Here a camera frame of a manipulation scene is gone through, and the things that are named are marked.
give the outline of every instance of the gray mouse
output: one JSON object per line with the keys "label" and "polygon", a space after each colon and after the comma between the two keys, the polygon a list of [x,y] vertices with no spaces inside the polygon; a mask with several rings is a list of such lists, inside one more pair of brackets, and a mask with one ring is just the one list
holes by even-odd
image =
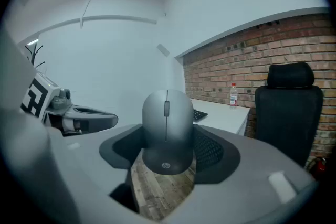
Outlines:
{"label": "gray mouse", "polygon": [[176,175],[193,160],[193,104],[177,90],[150,94],[142,107],[145,149],[142,159],[157,174]]}

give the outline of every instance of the black keyboard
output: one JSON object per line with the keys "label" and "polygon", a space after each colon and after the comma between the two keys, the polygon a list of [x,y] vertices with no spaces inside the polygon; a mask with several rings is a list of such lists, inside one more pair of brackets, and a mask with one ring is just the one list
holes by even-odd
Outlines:
{"label": "black keyboard", "polygon": [[201,120],[202,118],[206,117],[208,115],[208,113],[204,113],[204,112],[201,112],[201,111],[198,111],[198,110],[195,110],[194,109],[194,121],[199,121]]}

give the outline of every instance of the office chair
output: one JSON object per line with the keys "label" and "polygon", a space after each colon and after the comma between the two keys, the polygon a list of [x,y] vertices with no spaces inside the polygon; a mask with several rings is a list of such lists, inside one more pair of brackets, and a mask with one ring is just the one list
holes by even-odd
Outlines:
{"label": "office chair", "polygon": [[273,145],[300,166],[309,156],[322,110],[323,93],[313,86],[306,62],[269,67],[267,86],[256,90],[256,139]]}

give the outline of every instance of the hp logo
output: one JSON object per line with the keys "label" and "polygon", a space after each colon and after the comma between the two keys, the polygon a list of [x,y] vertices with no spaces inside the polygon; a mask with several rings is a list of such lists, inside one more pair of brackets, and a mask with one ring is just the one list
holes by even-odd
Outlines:
{"label": "hp logo", "polygon": [[161,164],[161,166],[165,169],[168,169],[170,167],[170,164],[169,163],[163,163],[163,164]]}

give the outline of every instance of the wood grain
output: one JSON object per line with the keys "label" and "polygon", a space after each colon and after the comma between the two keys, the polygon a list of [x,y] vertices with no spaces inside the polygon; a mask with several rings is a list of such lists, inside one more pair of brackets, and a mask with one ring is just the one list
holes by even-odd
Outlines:
{"label": "wood grain", "polygon": [[152,172],[142,160],[142,152],[131,167],[135,197],[140,215],[161,220],[169,215],[189,195],[194,187],[196,158],[181,174],[168,176]]}

